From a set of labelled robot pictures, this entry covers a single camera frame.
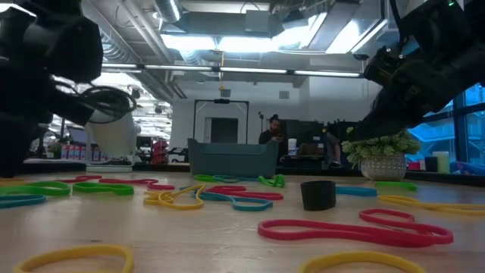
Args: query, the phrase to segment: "white flower pot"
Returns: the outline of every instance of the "white flower pot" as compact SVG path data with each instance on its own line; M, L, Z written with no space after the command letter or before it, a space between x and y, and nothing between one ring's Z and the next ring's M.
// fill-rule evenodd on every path
M363 158L361 159L361 172L371 180L399 181L406 174L404 153Z

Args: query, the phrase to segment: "gray storage bin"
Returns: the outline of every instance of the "gray storage bin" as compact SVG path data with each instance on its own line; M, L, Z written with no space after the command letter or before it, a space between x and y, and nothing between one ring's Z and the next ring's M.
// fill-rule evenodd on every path
M266 145L198 143L194 139L187 142L193 175L274 176L278 156L276 141Z

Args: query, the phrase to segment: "table surface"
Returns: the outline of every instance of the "table surface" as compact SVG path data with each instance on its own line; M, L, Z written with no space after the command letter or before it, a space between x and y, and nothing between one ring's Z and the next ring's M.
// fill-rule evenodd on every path
M24 176L28 181L72 178L84 173ZM134 172L104 174L104 177L156 178L176 187L197 184L186 173ZM357 177L287 176L286 188L275 189L254 182L241 183L250 190L281 192L266 212L240 212L228 202L207 201L199 210L178 211L143 205L144 186L134 196L74 194L53 198L37 206L0 210L0 272L11 272L19 261L55 249L113 243L130 247L135 256L135 273L153 272L298 272L300 265L315 256L369 250L389 253L421 265L427 272L484 272L485 217L460 216L380 202L375 197L337 196L336 208L323 212L302 209L299 183L334 180L339 185L372 187ZM485 189L414 182L419 200L427 202L485 203ZM180 197L180 202L194 202ZM393 209L411 213L416 221L450 229L455 242L409 249L341 239L310 239L293 242L258 236L258 223L270 218L296 218L341 224L369 225L359 219L362 209ZM47 265L36 272L101 269L119 272L123 265L115 257L96 257ZM370 263L339 265L325 272L401 272Z

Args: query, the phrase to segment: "green rubber band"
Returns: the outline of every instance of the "green rubber band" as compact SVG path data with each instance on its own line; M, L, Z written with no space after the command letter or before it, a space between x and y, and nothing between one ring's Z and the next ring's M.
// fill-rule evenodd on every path
M133 186L124 184L103 184L92 182L79 182L73 185L73 192L79 193L114 193L119 196L133 195Z
M194 179L201 182L217 182L212 175L196 174Z
M44 196L68 196L70 187L68 184L58 181L43 181L27 183L20 186L0 187L0 195L12 193L41 194Z
M262 176L258 179L266 186L269 187L285 187L285 177L282 174L277 174L274 179L266 179Z
M410 191L418 191L418 186L413 183L408 182L392 182L392 181L378 181L375 187L385 187L385 186L398 186Z

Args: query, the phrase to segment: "red rubber band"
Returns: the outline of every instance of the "red rubber band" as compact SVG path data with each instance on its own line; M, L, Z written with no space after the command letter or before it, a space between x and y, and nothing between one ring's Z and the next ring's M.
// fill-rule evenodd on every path
M113 184L146 184L150 190L175 190L172 185L157 185L158 180L156 179L135 179L135 180L124 180L124 179L100 179L100 183L113 183Z
M77 183L77 182L86 182L88 180L95 180L100 178L102 178L101 175L81 175L76 177L75 179L64 179L64 180L58 180L58 181L64 182L64 183Z
M398 216L407 221L391 221L373 216L383 214ZM376 227L362 227L348 224L331 224L318 221L278 219L259 223L258 234L275 240L303 240L310 238L339 238L360 240L369 243L379 243L387 246L425 247L434 244L453 242L453 233L445 228L428 224L415 223L413 215L395 212L387 209L368 209L361 211L360 218L375 224L388 227L407 228L417 231L417 234L405 231L393 231ZM275 231L273 227L312 228L309 231Z
M283 200L281 193L247 192L244 186L214 186L206 190L206 192L264 200Z

